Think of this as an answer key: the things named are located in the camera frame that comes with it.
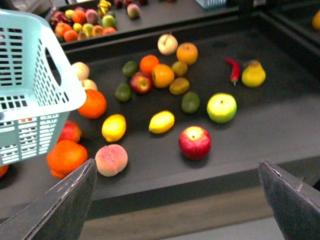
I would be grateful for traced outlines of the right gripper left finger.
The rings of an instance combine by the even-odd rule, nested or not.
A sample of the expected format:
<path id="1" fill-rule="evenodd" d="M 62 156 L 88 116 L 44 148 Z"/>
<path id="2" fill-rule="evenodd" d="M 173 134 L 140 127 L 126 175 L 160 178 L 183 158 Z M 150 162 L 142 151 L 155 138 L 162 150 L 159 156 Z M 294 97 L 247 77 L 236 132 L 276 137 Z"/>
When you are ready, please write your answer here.
<path id="1" fill-rule="evenodd" d="M 97 181 L 89 159 L 23 210 L 0 225 L 2 240 L 77 240 Z"/>

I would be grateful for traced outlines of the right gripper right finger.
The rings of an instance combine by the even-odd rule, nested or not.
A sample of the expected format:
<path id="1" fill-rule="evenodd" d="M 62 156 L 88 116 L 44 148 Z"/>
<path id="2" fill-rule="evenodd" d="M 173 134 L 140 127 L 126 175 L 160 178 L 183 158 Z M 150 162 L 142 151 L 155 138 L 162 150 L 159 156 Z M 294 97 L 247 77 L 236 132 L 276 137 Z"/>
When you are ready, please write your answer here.
<path id="1" fill-rule="evenodd" d="M 320 238 L 320 192 L 274 163 L 258 165 L 265 199 L 286 240 Z"/>

